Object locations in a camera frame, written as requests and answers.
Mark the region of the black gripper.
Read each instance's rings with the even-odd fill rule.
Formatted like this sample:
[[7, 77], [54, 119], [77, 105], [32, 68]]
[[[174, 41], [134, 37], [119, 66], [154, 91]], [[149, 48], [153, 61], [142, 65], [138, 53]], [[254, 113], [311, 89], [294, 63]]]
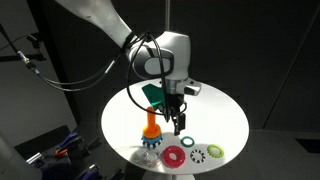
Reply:
[[183, 113], [187, 108], [183, 94], [168, 94], [164, 96], [163, 103], [159, 110], [163, 112], [165, 121], [168, 122], [173, 117], [174, 134], [179, 135], [185, 129], [186, 115]]

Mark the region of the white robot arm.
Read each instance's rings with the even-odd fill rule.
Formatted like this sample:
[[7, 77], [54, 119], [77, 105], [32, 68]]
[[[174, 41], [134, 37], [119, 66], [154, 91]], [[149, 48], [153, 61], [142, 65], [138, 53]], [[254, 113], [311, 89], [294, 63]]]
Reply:
[[128, 74], [134, 71], [142, 79], [159, 78], [164, 102], [159, 106], [166, 121], [172, 120], [174, 134], [185, 129], [186, 115], [180, 109], [188, 88], [191, 43], [187, 35], [164, 31], [154, 38], [150, 33], [138, 36], [122, 20], [111, 0], [55, 0], [63, 8], [106, 33], [130, 62]]

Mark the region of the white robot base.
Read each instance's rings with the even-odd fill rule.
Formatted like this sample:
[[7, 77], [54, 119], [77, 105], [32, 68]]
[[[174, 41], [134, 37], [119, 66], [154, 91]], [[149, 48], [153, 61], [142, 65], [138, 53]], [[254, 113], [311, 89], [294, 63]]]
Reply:
[[41, 179], [41, 171], [29, 165], [0, 132], [0, 180]]

